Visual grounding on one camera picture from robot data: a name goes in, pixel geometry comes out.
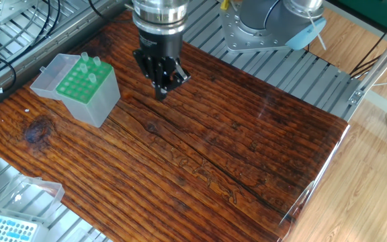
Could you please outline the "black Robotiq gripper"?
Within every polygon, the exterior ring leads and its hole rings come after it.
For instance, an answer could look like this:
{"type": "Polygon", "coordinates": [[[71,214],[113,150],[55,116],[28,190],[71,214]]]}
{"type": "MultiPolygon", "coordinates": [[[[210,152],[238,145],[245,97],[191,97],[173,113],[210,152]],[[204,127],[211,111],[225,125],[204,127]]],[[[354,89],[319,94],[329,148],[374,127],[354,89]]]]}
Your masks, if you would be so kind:
{"type": "Polygon", "coordinates": [[[133,56],[143,75],[151,80],[155,99],[162,101],[170,90],[191,79],[180,64],[183,33],[161,35],[141,29],[138,33],[140,48],[133,51],[133,56]]]}

